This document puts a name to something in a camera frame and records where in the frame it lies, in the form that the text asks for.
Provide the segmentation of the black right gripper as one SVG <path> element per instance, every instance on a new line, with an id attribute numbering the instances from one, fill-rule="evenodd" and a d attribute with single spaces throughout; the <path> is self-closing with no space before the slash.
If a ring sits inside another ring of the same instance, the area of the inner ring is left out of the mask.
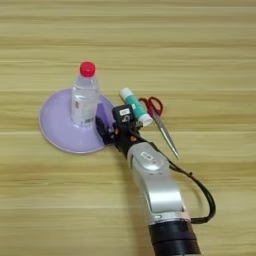
<path id="1" fill-rule="evenodd" d="M 138 143 L 145 142 L 140 136 L 140 130 L 144 128 L 141 121 L 113 123 L 113 131 L 110 132 L 100 117 L 96 117 L 96 129 L 105 145 L 114 144 L 124 156 L 127 156 L 129 149 Z"/>

